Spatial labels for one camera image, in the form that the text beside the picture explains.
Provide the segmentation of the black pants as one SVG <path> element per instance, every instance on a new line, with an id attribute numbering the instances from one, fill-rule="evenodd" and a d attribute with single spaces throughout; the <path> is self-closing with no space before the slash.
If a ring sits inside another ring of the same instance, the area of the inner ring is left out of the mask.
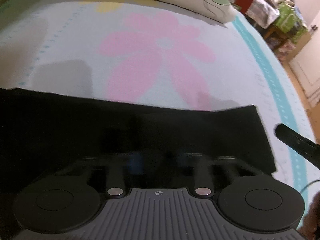
<path id="1" fill-rule="evenodd" d="M 190 111 L 1 90 L 1 238 L 58 234 L 94 220 L 108 190 L 221 191 L 236 175 L 271 175 L 256 107 Z"/>

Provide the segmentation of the light blue flower blanket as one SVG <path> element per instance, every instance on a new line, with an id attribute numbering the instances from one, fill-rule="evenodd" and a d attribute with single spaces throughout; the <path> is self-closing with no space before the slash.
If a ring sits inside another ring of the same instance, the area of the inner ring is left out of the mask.
<path id="1" fill-rule="evenodd" d="M 85 226 L 23 228 L 12 239 L 301 239 L 319 169 L 281 142 L 284 124 L 314 142 L 285 70 L 240 14 L 219 24 L 150 0 L 2 0 L 1 90 L 190 111 L 256 107 L 274 156 L 271 175 L 236 175 L 219 192 L 108 190 Z"/>

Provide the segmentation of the green storage box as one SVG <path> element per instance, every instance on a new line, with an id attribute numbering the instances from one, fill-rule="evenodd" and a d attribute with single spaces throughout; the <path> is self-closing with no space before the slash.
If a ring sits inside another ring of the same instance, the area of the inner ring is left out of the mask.
<path id="1" fill-rule="evenodd" d="M 278 6 L 279 17 L 273 22 L 284 34 L 289 36 L 292 43 L 297 44 L 300 38 L 308 31 L 304 18 L 299 9 L 281 3 Z"/>

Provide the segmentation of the grey checked cloth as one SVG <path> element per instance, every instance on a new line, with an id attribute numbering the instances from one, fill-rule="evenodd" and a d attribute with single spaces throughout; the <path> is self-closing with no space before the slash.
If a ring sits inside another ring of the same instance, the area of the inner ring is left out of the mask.
<path id="1" fill-rule="evenodd" d="M 263 29 L 267 29 L 280 16 L 282 4 L 294 8 L 295 0 L 253 0 L 246 16 Z"/>

